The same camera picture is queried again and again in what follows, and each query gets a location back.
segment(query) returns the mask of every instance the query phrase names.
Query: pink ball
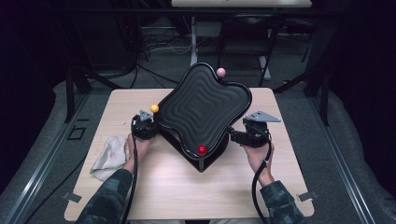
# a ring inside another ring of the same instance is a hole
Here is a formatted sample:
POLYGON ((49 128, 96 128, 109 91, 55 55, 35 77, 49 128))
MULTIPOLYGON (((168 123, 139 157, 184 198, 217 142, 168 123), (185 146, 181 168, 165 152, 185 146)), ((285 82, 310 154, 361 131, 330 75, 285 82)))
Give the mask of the pink ball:
POLYGON ((224 68, 219 68, 218 71, 216 71, 216 75, 218 75, 218 77, 225 77, 224 68))

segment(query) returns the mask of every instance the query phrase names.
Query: wooden tabletop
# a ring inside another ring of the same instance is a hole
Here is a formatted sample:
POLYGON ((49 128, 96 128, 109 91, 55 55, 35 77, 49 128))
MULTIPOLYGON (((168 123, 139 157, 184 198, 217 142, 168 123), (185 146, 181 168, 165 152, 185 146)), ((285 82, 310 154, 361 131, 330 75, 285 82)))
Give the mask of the wooden tabletop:
POLYGON ((172 0, 172 7, 311 7, 310 0, 172 0))
MULTIPOLYGON (((116 90, 110 95, 105 112, 79 175, 74 193, 79 203, 69 202, 64 213, 73 221, 102 182, 90 175, 90 169, 101 154, 109 136, 127 136, 131 132, 132 117, 140 109, 149 112, 171 90, 116 90)), ((251 89, 253 102, 247 114, 262 110, 282 118, 275 96, 270 89, 251 89)), ((242 119, 233 126, 244 131, 242 119)), ((283 182, 291 195, 306 193, 307 189, 295 158, 283 122, 268 123, 275 145, 272 173, 283 182)), ((150 145, 147 157, 139 164, 134 202, 128 219, 212 219, 257 217, 251 199, 253 172, 245 150, 230 142, 223 155, 206 171, 199 173, 160 135, 150 145)), ((265 216, 262 196, 258 199, 265 216)), ((307 217, 314 213, 310 201, 295 200, 307 217)))

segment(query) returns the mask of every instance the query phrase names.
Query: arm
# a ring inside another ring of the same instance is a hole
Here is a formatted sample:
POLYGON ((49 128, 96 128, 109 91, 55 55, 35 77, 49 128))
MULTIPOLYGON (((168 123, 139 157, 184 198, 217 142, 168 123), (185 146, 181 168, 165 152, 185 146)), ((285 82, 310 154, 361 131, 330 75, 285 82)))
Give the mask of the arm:
MULTIPOLYGON (((134 155, 132 135, 128 135, 130 155, 134 155)), ((141 162, 149 150, 149 140, 136 139, 137 158, 141 162)), ((120 223, 128 190, 132 185, 134 157, 109 177, 82 210, 76 223, 120 223)))
MULTIPOLYGON (((242 146, 247 153, 247 160, 256 173, 260 165, 264 161, 265 156, 269 150, 268 144, 262 147, 247 147, 242 146)), ((271 174, 271 164, 274 155, 274 145, 272 145, 271 157, 268 161, 267 167, 262 170, 259 177, 259 182, 262 185, 260 190, 264 198, 265 205, 268 208, 270 219, 272 223, 306 223, 306 219, 301 211, 297 208, 294 198, 286 190, 285 186, 280 181, 275 181, 271 174)))

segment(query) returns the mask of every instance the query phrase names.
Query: camouflage sleeve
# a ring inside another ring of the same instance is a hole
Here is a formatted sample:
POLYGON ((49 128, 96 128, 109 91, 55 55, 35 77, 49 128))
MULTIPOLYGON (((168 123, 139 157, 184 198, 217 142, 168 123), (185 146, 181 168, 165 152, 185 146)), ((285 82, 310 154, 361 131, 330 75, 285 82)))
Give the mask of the camouflage sleeve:
POLYGON ((120 223, 132 179, 129 171, 116 171, 91 197, 76 223, 120 223))
POLYGON ((307 223, 306 218, 297 208, 294 198, 280 181, 263 187, 260 192, 268 208, 271 223, 307 223))

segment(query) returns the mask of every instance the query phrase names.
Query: person's right arm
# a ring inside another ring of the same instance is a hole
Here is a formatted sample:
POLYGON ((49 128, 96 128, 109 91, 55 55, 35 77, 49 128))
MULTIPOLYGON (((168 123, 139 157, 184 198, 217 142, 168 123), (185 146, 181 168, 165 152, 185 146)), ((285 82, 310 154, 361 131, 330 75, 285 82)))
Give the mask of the person's right arm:
MULTIPOLYGON (((242 147, 247 153, 247 160, 251 169, 256 173, 267 155, 269 145, 266 144, 262 147, 242 147)), ((274 149, 275 147, 272 145, 271 157, 267 167, 262 170, 259 176, 259 183, 262 185, 260 193, 268 208, 271 223, 307 223, 306 218, 296 206, 294 198, 280 181, 274 180, 271 174, 274 149)))

